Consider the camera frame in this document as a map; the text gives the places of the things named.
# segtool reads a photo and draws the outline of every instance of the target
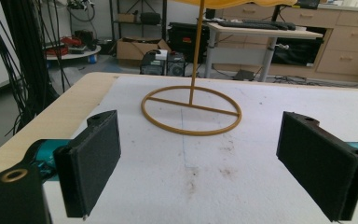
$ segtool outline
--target keyboard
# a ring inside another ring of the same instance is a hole
[[[224,27],[233,28],[249,28],[249,29],[263,29],[263,30],[279,30],[278,27],[262,23],[250,23],[250,22],[237,22],[237,21],[218,21],[217,24]]]
[[[292,22],[285,21],[259,21],[259,20],[243,20],[245,23],[268,24],[278,27],[280,30],[295,30],[296,25]]]

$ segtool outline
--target vertical rod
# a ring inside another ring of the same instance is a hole
[[[196,49],[194,51],[193,76],[191,77],[190,100],[188,102],[190,105],[193,105],[193,94],[194,94],[194,86],[195,86],[195,83],[196,83],[196,76],[197,76],[197,66],[198,66],[198,60],[199,60],[201,30],[202,30],[202,17],[203,17],[203,9],[204,9],[204,7],[205,7],[205,0],[201,0],[201,2],[200,2],[200,12],[199,12],[199,21],[198,21],[198,24],[197,24]]]
[[[271,21],[276,21],[278,19],[278,15],[281,11],[281,5],[276,5],[274,8],[274,13],[272,14]]]
[[[112,0],[109,0],[109,12],[110,12],[110,25],[112,29],[112,40],[115,39],[115,20],[113,19],[113,3]]]
[[[162,1],[161,37],[167,40],[167,0]]]
[[[117,14],[120,13],[120,2],[116,1],[116,7],[117,7]],[[121,23],[118,23],[118,39],[121,38]]]

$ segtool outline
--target desk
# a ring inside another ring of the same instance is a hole
[[[122,157],[87,223],[330,223],[275,155],[282,112],[313,117],[335,136],[358,141],[358,90],[199,79],[198,86],[241,106],[237,128],[182,136],[142,116],[146,93],[186,83],[88,74],[0,148],[0,171],[20,161],[33,141],[71,138],[90,113],[117,109]],[[194,100],[215,104],[197,94]],[[44,187],[54,223],[84,223],[65,217],[59,183]],[[358,224],[358,206],[352,223]]]
[[[272,56],[275,50],[275,44],[278,37],[282,38],[302,38],[315,39],[323,37],[320,34],[308,31],[282,31],[282,30],[261,30],[223,27],[217,23],[207,23],[210,28],[210,38],[205,64],[205,77],[210,77],[212,63],[234,63],[234,64],[262,64],[259,81],[266,81],[271,65]],[[257,35],[269,37],[266,49],[230,49],[216,48],[214,46],[216,35],[218,33],[226,35]]]

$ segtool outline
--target circular ring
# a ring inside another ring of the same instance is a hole
[[[27,174],[28,170],[26,169],[16,169],[5,173],[1,177],[1,180],[5,183],[11,183],[25,177]]]
[[[185,135],[194,135],[194,136],[208,136],[208,135],[226,133],[226,132],[234,129],[235,127],[237,127],[237,125],[240,123],[241,118],[242,118],[242,113],[241,113],[240,106],[234,100],[232,100],[231,98],[229,98],[228,96],[226,96],[225,94],[223,94],[223,93],[221,93],[219,91],[214,91],[214,90],[211,90],[211,89],[207,89],[207,88],[203,88],[203,87],[197,87],[197,86],[194,87],[195,90],[206,91],[206,92],[209,92],[211,94],[217,95],[217,96],[225,99],[226,101],[228,101],[229,103],[231,103],[235,107],[236,112],[229,112],[229,111],[225,111],[225,110],[214,109],[214,108],[204,107],[204,106],[191,105],[191,104],[183,104],[183,103],[179,103],[179,102],[175,102],[175,101],[162,100],[162,99],[159,99],[159,98],[152,97],[153,95],[155,95],[155,94],[157,94],[159,92],[162,92],[162,91],[170,91],[170,90],[178,90],[178,89],[187,90],[187,89],[191,89],[191,87],[190,86],[170,86],[170,87],[157,89],[155,91],[151,91],[150,93],[148,93],[146,95],[146,97],[142,101],[142,112],[144,113],[144,116],[147,118],[147,120],[149,120],[154,125],[158,126],[159,128],[162,128],[162,129],[164,129],[166,131],[169,131],[169,132],[172,132],[172,133],[185,134]],[[153,119],[147,113],[147,111],[145,109],[145,103],[148,100],[160,101],[160,102],[163,102],[163,103],[173,104],[173,105],[194,107],[194,108],[197,108],[197,109],[200,109],[200,110],[213,111],[213,112],[217,112],[217,113],[229,114],[229,115],[232,115],[232,116],[236,116],[237,119],[231,125],[227,126],[226,128],[217,129],[217,130],[211,130],[211,131],[189,131],[189,130],[184,130],[184,129],[177,129],[177,128],[173,128],[171,126],[168,126],[166,124],[163,124],[161,122],[158,122],[156,119]]]

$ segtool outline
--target red object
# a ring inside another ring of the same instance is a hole
[[[68,54],[68,48],[64,47],[64,48],[59,48],[59,49],[46,49],[45,50],[46,55],[51,55],[51,56],[58,56],[59,54],[65,55]]]
[[[183,38],[182,38],[182,41],[183,41],[184,43],[191,44],[191,38],[190,38],[190,37],[183,37]]]
[[[82,46],[82,42],[79,38],[77,37],[63,37],[60,40],[62,43],[64,43],[65,45],[70,45],[70,46]]]

